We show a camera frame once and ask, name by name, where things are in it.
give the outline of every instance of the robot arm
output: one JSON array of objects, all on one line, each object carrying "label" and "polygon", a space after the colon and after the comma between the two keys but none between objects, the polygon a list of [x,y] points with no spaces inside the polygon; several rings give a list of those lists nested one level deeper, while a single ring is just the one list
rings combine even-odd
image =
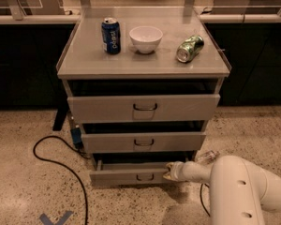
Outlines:
[{"label": "robot arm", "polygon": [[166,178],[209,183],[212,225],[264,225],[262,210],[281,210],[281,178],[235,156],[219,158],[212,168],[195,162],[168,164]]}]

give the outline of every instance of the green can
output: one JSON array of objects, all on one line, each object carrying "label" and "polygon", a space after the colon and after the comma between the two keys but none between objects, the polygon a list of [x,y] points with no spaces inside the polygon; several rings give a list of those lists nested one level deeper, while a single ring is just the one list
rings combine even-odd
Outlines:
[{"label": "green can", "polygon": [[203,38],[199,35],[193,35],[178,47],[176,57],[182,63],[190,62],[203,47]]}]

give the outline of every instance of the cabinet handle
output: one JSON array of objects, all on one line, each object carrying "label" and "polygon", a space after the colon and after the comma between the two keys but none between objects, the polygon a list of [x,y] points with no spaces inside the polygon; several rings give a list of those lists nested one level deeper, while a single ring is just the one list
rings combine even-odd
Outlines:
[{"label": "cabinet handle", "polygon": [[133,104],[133,109],[136,110],[136,111],[154,111],[158,108],[158,105],[157,103],[154,105],[154,107],[150,108],[150,107],[138,107],[138,105],[136,104]]},{"label": "cabinet handle", "polygon": [[137,146],[152,146],[154,144],[154,139],[151,140],[150,143],[139,143],[137,140],[134,140],[134,144]]},{"label": "cabinet handle", "polygon": [[154,180],[154,174],[152,173],[152,176],[151,177],[148,177],[146,179],[141,179],[139,178],[139,176],[137,175],[137,180],[140,181],[140,182],[143,182],[143,181],[153,181]]}]

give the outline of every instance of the speckled floor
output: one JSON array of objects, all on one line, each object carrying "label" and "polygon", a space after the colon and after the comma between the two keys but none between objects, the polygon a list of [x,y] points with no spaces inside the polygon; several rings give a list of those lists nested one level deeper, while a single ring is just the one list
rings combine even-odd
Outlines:
[{"label": "speckled floor", "polygon": [[[62,131],[52,132],[55,113],[0,112],[0,225],[83,224],[84,199],[77,179],[33,155],[34,144],[46,135],[71,143],[68,122]],[[210,149],[241,156],[281,176],[281,107],[219,107],[200,153]],[[88,161],[58,140],[43,142],[37,153],[65,163],[81,177],[89,224],[209,224],[198,184],[94,188]],[[209,207],[207,189],[203,199]],[[73,214],[63,222],[66,211]],[[40,216],[48,218],[47,223]],[[281,225],[281,212],[264,217],[268,225]]]}]

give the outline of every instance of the black cabinet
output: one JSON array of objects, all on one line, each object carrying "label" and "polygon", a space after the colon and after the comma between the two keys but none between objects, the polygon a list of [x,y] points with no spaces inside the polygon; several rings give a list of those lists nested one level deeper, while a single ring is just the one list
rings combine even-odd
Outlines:
[{"label": "black cabinet", "polygon": [[74,24],[0,25],[0,109],[59,108],[56,64]]},{"label": "black cabinet", "polygon": [[220,104],[281,104],[281,23],[205,25],[232,66]]}]

